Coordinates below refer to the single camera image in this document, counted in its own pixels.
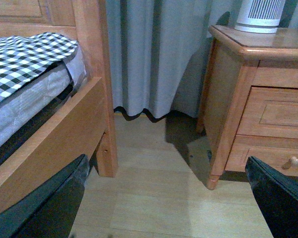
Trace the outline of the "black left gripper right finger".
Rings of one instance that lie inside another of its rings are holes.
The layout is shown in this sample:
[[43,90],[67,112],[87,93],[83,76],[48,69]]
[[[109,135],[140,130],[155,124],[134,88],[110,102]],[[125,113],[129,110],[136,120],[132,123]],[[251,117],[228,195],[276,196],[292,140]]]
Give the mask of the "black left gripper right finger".
[[254,156],[245,172],[272,236],[298,238],[298,183]]

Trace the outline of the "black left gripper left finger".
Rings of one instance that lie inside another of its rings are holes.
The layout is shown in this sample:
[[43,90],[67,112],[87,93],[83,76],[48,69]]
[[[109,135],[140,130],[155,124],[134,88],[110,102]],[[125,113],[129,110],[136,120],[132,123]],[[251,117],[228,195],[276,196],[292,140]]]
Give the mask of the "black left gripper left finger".
[[0,213],[0,238],[67,238],[90,166],[80,155],[22,200]]

